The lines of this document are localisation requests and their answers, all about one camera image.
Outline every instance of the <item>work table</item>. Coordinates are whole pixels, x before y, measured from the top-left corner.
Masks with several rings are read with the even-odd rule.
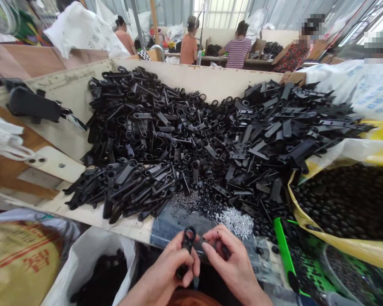
[[[180,57],[180,53],[165,53],[165,57]],[[201,57],[201,61],[210,61],[210,62],[227,62],[227,56],[220,56],[220,57],[214,57],[214,56],[203,56]],[[262,59],[246,59],[244,61],[245,64],[250,65],[265,65],[265,66],[272,66],[272,60],[262,60]],[[317,62],[305,62],[302,66],[303,67],[310,67],[314,65],[318,65]]]

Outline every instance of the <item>woman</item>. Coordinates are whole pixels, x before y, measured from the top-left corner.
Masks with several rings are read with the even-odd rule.
[[[115,22],[117,26],[117,31],[115,32],[115,35],[118,37],[120,42],[125,46],[125,48],[131,55],[137,54],[135,44],[131,36],[126,32],[126,23],[123,20],[123,17],[118,16],[118,19],[116,19]]]
[[[196,32],[198,24],[196,24],[197,18],[190,16],[187,20],[188,33],[183,37],[182,48],[180,50],[180,64],[193,65],[197,61],[197,39]]]
[[[310,36],[319,31],[324,16],[309,18],[302,26],[299,40],[285,47],[272,61],[276,65],[272,72],[293,72],[300,68],[309,56],[311,50]]]
[[[241,69],[251,50],[251,39],[246,38],[248,24],[243,20],[238,24],[235,39],[218,51],[221,56],[228,52],[226,68]]]

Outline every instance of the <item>hair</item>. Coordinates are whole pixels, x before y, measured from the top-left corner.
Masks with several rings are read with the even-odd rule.
[[[190,16],[187,20],[187,31],[189,32],[193,32],[194,29],[196,29],[196,21],[197,21],[197,17],[196,16]]]
[[[74,1],[77,0],[57,0],[57,9],[60,13],[64,12],[64,10]]]
[[[320,25],[325,21],[324,14],[312,14],[302,25],[302,35],[313,35],[319,31]]]
[[[248,23],[246,23],[244,20],[240,21],[237,27],[237,35],[246,35],[248,30]]]
[[[118,16],[118,19],[115,20],[116,26],[125,26],[125,20],[123,20],[122,16]]]

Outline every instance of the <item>striped shirt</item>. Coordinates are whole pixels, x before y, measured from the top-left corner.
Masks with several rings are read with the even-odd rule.
[[[227,56],[226,68],[241,69],[251,48],[251,39],[242,38],[231,40],[225,46]]]

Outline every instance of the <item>fingernail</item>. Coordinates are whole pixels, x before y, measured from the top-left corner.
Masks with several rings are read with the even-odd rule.
[[[201,247],[203,248],[203,250],[207,253],[209,251],[209,244],[207,242],[203,242],[201,244]]]

